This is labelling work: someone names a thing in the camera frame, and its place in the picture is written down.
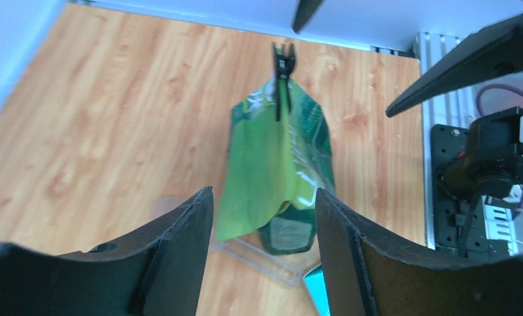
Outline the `teal spirit level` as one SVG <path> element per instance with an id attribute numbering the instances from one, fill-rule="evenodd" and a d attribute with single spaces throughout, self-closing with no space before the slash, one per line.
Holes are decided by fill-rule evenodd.
<path id="1" fill-rule="evenodd" d="M 321 265 L 311 269 L 303 277 L 304 285 L 311 297 L 311 300 L 320 316 L 330 316 L 328 296 L 324 280 L 324 273 Z"/>

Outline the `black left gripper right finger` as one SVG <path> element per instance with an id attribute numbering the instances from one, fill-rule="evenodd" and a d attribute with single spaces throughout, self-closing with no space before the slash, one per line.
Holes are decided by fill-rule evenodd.
<path id="1" fill-rule="evenodd" d="M 480 263 L 440 253 L 324 189 L 315 213 L 332 315 L 523 315 L 523 255 Z"/>

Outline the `clear plastic litter scoop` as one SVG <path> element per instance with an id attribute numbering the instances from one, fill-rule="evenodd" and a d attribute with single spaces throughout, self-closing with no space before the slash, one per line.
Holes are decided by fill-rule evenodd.
<path id="1" fill-rule="evenodd" d="M 226 241 L 217 240 L 216 215 L 217 212 L 215 211 L 209 241 L 211 253 L 225 253 L 286 286 L 296 287 L 300 285 L 303 270 L 282 256 L 270 255 L 264 251 L 255 233 Z"/>

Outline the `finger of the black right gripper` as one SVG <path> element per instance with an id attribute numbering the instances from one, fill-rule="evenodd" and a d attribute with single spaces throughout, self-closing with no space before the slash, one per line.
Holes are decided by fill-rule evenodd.
<path id="1" fill-rule="evenodd" d="M 295 34 L 299 34 L 310 22 L 323 2 L 324 0 L 298 0 L 291 25 Z"/>
<path id="2" fill-rule="evenodd" d="M 523 13 L 470 34 L 386 109 L 394 117 L 437 95 L 523 72 Z"/>

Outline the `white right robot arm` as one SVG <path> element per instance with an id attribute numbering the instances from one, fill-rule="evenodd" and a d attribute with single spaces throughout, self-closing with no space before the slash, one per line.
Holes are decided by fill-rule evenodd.
<path id="1" fill-rule="evenodd" d="M 523 72 L 523 13 L 469 35 L 411 84 L 386 109 L 394 117 L 415 105 L 461 88 Z M 523 107 L 481 114 L 461 134 L 436 124 L 431 137 L 431 208 L 428 246 L 470 257 L 495 259 L 515 253 L 494 240 L 484 215 L 489 198 L 504 199 L 523 185 Z"/>

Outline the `aluminium frame rail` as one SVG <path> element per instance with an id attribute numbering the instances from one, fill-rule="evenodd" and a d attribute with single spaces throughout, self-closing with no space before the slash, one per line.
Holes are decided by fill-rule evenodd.
<path id="1" fill-rule="evenodd" d="M 455 36 L 444 36 L 419 32 L 414 40 L 413 51 L 420 61 L 420 73 L 424 75 L 452 51 L 462 40 Z M 424 167 L 424 221 L 426 246 L 436 249 L 436 170 L 434 169 L 435 135 L 440 128 L 451 127 L 463 130 L 477 118 L 472 87 L 440 94 L 425 100 L 421 106 L 422 141 Z"/>

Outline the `black bag sealing clip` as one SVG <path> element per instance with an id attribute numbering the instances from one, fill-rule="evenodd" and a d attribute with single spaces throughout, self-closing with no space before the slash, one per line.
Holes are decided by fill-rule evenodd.
<path id="1" fill-rule="evenodd" d="M 280 122 L 284 110 L 291 112 L 292 103 L 289 92 L 289 79 L 295 70 L 296 53 L 293 43 L 286 46 L 282 44 L 280 48 L 276 43 L 272 43 L 274 60 L 274 91 L 273 101 L 275 103 L 275 121 Z"/>

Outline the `green cat litter bag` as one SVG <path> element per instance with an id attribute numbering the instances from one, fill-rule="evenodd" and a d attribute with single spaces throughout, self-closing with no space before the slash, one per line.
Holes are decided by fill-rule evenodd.
<path id="1" fill-rule="evenodd" d="M 336 189 L 322 107 L 295 81 L 270 80 L 230 113 L 227 170 L 216 239 L 257 233 L 272 255 L 309 251 L 316 193 Z"/>

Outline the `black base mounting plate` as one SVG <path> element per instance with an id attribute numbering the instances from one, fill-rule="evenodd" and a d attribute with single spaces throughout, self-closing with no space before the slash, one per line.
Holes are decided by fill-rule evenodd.
<path id="1" fill-rule="evenodd" d="M 436 124 L 430 131 L 436 249 L 459 254 L 459 238 L 472 192 L 463 171 L 468 130 Z"/>

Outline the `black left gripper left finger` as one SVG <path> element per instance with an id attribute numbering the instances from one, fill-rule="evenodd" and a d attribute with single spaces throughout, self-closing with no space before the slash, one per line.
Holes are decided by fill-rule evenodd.
<path id="1" fill-rule="evenodd" d="M 0 315 L 195 315 L 213 213 L 205 187 L 86 253 L 0 242 Z"/>

